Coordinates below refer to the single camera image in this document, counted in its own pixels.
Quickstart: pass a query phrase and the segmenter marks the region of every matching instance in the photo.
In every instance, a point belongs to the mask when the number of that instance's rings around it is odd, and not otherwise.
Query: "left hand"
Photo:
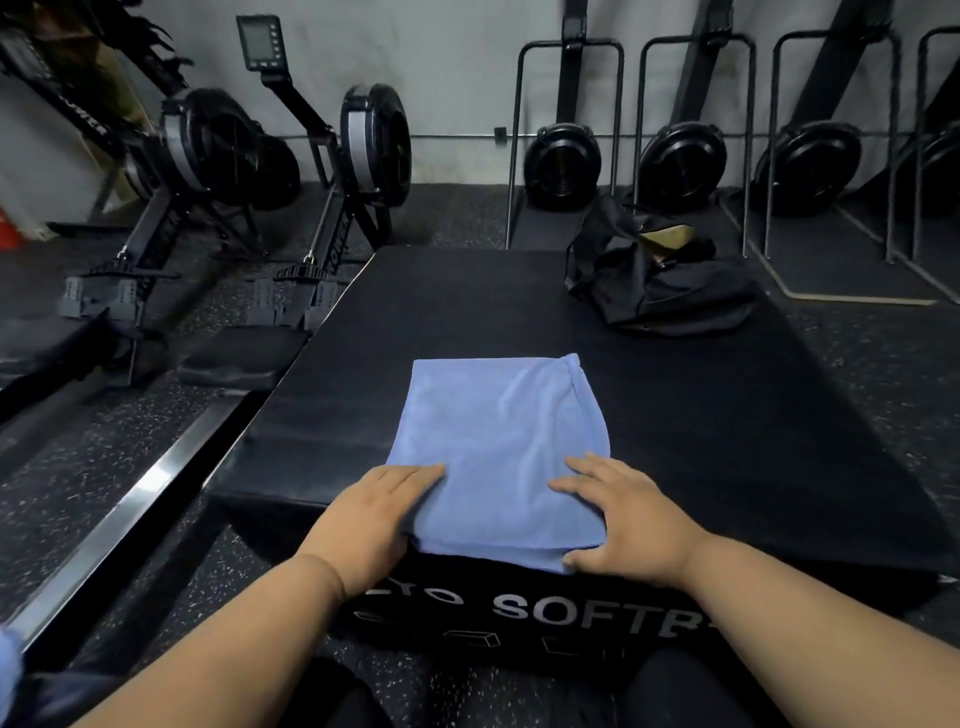
[[[330,566],[340,577],[343,598],[361,595],[406,552],[400,521],[445,473],[444,465],[373,468],[327,506],[297,554]]]

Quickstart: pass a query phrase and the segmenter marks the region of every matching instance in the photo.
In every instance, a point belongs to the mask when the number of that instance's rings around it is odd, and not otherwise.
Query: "right hand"
[[[647,475],[619,460],[588,453],[568,457],[566,464],[582,474],[551,480],[550,488],[574,493],[600,508],[607,542],[570,551],[564,565],[683,589],[691,556],[712,536]]]
[[[341,599],[361,595],[396,566],[407,549],[400,521],[444,476],[444,465],[381,465],[333,499],[297,554],[320,559],[339,579]]]

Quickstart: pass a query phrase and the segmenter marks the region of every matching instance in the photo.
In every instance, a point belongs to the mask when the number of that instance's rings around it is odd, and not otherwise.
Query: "rubber gym floor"
[[[260,218],[267,239],[286,241],[280,255],[303,254],[316,204],[316,190],[307,189],[294,206]],[[395,211],[397,242],[499,248],[505,212],[503,186],[415,185]],[[368,255],[356,228],[352,236],[349,256]],[[54,240],[0,255],[0,316],[50,312],[63,274],[97,262],[117,245]],[[162,281],[151,298],[150,315],[172,327],[170,362],[219,328],[243,322],[247,279],[256,269],[210,260],[216,245],[208,233],[187,233],[169,264],[183,278]],[[773,289],[755,260],[748,264],[834,385],[920,479],[960,539],[960,307],[792,302]],[[342,274],[357,271],[344,267]],[[181,385],[168,369],[139,390],[69,404],[26,455],[5,457],[0,431],[0,619],[215,396]],[[266,570],[228,527],[201,518],[202,511],[201,500],[193,503],[94,631],[75,667],[121,674],[148,664]],[[909,620],[960,646],[960,585],[946,584]],[[397,726],[542,726],[570,700],[609,704],[594,689],[556,678],[453,666],[333,640],[324,650],[371,685]]]

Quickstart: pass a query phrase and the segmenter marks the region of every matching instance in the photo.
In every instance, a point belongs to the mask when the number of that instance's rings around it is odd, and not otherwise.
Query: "blue towel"
[[[601,514],[547,488],[588,451],[610,439],[576,354],[418,359],[387,463],[446,463],[413,516],[421,551],[562,573],[564,553],[607,538]]]
[[[20,638],[11,629],[0,624],[0,725],[10,714],[16,687],[22,677]]]

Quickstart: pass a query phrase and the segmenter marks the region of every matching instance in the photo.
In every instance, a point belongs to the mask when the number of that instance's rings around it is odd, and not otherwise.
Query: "leg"
[[[653,652],[620,696],[629,728],[788,728],[786,718],[731,650],[701,657],[670,645]]]
[[[307,666],[278,728],[393,728],[370,688],[327,658]]]

